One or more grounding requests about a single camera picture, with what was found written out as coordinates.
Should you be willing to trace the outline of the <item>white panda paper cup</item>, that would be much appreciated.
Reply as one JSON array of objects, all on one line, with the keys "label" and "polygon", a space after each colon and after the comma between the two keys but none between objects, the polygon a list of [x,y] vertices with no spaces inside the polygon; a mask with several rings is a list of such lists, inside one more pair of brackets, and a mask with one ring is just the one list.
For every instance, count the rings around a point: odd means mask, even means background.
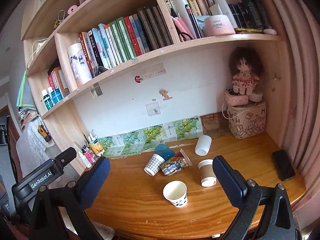
[{"label": "white panda paper cup", "polygon": [[188,203],[187,186],[184,182],[175,180],[163,188],[163,196],[177,208],[185,207]]}]

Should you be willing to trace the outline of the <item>brown sleeve paper cup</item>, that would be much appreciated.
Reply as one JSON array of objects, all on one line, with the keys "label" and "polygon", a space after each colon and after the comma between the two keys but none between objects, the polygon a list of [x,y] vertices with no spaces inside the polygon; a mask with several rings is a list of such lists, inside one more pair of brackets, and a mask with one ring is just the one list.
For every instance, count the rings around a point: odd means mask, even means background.
[{"label": "brown sleeve paper cup", "polygon": [[213,172],[213,159],[205,159],[198,164],[203,187],[212,187],[217,183],[217,178]]}]

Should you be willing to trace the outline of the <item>white plastic cup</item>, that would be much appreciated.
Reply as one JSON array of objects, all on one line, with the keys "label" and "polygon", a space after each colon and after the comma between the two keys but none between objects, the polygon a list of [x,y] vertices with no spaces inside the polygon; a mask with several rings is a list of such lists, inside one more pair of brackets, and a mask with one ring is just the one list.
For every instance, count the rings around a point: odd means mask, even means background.
[{"label": "white plastic cup", "polygon": [[208,135],[202,135],[199,137],[195,146],[195,153],[199,156],[205,156],[210,150],[212,138]]}]

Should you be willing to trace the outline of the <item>robot print paper cup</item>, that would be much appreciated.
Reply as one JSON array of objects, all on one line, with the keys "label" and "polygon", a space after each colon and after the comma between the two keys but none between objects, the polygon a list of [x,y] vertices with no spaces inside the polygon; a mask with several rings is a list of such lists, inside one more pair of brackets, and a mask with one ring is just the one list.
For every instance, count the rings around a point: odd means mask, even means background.
[{"label": "robot print paper cup", "polygon": [[161,165],[161,171],[165,176],[170,176],[191,166],[191,160],[181,148],[178,153]]}]

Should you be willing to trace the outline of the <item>grey checkered paper cup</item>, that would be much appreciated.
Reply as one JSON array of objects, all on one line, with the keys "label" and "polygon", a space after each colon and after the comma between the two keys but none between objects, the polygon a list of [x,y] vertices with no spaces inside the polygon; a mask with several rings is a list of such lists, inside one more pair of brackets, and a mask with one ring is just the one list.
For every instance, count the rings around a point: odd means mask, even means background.
[{"label": "grey checkered paper cup", "polygon": [[165,160],[159,154],[154,153],[147,165],[144,167],[144,171],[153,177],[160,170],[161,165],[164,162]]}]

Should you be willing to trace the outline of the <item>blue plastic cup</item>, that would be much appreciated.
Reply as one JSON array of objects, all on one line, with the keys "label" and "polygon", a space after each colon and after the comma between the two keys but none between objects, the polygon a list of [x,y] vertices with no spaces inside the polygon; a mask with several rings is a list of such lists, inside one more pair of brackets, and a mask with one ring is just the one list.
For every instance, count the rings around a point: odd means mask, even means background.
[{"label": "blue plastic cup", "polygon": [[164,161],[168,161],[175,156],[175,152],[170,149],[166,144],[159,144],[155,147],[155,153],[161,156]]}]

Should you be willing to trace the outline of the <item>black phone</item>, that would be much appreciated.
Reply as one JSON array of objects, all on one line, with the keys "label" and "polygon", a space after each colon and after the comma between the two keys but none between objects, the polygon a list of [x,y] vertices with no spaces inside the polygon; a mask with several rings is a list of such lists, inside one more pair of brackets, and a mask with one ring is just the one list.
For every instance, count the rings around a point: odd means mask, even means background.
[{"label": "black phone", "polygon": [[284,150],[273,152],[272,159],[276,167],[278,177],[281,181],[289,180],[296,175],[291,161]]}]

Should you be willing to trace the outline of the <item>white plastic bottle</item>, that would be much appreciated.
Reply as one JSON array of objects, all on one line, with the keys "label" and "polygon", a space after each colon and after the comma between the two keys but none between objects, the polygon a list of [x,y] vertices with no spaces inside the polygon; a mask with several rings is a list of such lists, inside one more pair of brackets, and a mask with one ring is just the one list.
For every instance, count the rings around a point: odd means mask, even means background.
[{"label": "white plastic bottle", "polygon": [[85,155],[83,155],[80,151],[78,151],[79,157],[81,159],[81,161],[84,163],[84,165],[87,168],[90,168],[92,166],[92,164],[90,163],[90,161],[86,158]]}]

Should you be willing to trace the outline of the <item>pink patterned box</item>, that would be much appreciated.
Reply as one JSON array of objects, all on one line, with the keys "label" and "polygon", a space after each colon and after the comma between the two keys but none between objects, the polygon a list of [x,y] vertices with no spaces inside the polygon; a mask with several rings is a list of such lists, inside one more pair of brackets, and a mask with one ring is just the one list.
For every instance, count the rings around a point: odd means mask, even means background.
[{"label": "pink patterned box", "polygon": [[84,155],[91,164],[94,164],[97,161],[97,159],[92,151],[84,152]]}]

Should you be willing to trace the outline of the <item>orange juice carton pen holder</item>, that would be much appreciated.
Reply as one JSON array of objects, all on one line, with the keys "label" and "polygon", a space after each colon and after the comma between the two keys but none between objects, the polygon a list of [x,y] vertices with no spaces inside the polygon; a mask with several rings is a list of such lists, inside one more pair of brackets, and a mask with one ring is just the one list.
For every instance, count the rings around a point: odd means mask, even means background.
[{"label": "orange juice carton pen holder", "polygon": [[89,146],[93,153],[98,157],[102,156],[104,153],[104,148],[99,140],[89,133]]}]

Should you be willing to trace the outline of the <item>letter print storage box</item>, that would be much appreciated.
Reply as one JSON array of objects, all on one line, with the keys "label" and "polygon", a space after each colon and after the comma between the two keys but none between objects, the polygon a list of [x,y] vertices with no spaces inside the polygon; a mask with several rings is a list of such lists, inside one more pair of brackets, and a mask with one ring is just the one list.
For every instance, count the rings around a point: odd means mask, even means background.
[{"label": "letter print storage box", "polygon": [[242,106],[227,106],[228,127],[236,139],[260,134],[266,128],[266,102],[249,102]]}]

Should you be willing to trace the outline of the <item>green grape paper sheet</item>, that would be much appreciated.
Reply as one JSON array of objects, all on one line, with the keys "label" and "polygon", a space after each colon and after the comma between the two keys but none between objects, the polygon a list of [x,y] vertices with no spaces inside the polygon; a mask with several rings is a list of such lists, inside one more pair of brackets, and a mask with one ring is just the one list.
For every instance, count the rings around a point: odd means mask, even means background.
[{"label": "green grape paper sheet", "polygon": [[139,155],[153,151],[161,143],[195,139],[203,135],[201,118],[195,116],[128,133],[99,138],[106,157]]}]

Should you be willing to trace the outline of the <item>pink round case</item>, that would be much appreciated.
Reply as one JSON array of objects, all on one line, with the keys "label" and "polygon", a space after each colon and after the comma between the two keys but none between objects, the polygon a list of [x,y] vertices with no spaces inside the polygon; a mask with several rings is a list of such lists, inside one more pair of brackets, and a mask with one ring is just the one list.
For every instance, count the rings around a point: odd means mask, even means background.
[{"label": "pink round case", "polygon": [[228,106],[242,106],[249,103],[249,98],[246,94],[236,94],[233,90],[227,90],[225,93],[225,101]]}]

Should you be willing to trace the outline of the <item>white floral cylinder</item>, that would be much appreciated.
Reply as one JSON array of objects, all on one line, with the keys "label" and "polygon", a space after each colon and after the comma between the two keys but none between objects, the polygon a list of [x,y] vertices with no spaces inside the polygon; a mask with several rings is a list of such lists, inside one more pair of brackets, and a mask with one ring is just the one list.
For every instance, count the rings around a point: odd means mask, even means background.
[{"label": "white floral cylinder", "polygon": [[79,87],[92,80],[92,74],[80,43],[75,43],[68,48],[68,57]]}]

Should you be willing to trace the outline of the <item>brown haired rag doll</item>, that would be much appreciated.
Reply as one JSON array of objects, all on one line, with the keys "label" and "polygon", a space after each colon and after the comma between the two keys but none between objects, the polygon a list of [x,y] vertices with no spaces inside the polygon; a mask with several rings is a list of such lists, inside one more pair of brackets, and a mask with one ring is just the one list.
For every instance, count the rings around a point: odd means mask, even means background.
[{"label": "brown haired rag doll", "polygon": [[229,57],[228,66],[233,76],[233,92],[251,95],[264,72],[257,51],[252,47],[236,47]]}]

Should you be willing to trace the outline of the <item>wooden bookshelf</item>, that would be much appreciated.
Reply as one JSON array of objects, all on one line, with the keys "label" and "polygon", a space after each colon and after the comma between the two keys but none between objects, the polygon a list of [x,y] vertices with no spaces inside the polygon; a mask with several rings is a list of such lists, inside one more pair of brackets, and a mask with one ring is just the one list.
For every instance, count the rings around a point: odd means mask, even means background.
[{"label": "wooden bookshelf", "polygon": [[[204,34],[226,15],[233,35]],[[59,150],[195,116],[203,133],[230,132],[228,61],[252,47],[264,72],[249,102],[266,102],[264,132],[284,143],[289,88],[286,35],[273,0],[27,0],[22,20],[26,75],[35,107]],[[92,80],[78,86],[68,48],[80,43]],[[159,93],[167,90],[172,99]],[[148,116],[158,102],[161,114]]]}]

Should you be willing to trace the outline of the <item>pink cream jar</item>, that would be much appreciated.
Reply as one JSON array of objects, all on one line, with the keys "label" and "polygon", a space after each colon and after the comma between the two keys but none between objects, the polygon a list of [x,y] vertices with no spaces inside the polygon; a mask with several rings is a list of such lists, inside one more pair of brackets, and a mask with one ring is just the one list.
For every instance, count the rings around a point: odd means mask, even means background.
[{"label": "pink cream jar", "polygon": [[235,30],[226,15],[214,15],[204,20],[204,34],[206,37],[233,35]]}]

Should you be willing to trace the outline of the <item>pink framed wall sticker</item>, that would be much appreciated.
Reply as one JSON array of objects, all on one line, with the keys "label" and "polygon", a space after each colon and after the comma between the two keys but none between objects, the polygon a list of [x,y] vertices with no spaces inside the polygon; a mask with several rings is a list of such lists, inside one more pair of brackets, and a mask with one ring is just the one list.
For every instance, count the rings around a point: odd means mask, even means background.
[{"label": "pink framed wall sticker", "polygon": [[158,102],[152,102],[146,105],[146,111],[148,116],[160,115],[161,110]]}]

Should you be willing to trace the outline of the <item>pony wall sticker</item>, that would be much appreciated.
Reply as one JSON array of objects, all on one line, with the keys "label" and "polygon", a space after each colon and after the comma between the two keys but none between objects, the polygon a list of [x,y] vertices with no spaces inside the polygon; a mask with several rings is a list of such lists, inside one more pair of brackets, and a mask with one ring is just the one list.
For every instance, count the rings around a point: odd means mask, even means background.
[{"label": "pony wall sticker", "polygon": [[164,101],[167,101],[167,100],[172,99],[172,96],[170,96],[170,95],[168,94],[169,92],[168,92],[167,90],[165,90],[165,89],[160,90],[159,93],[160,93],[161,96],[163,97],[163,100],[164,100]]}]

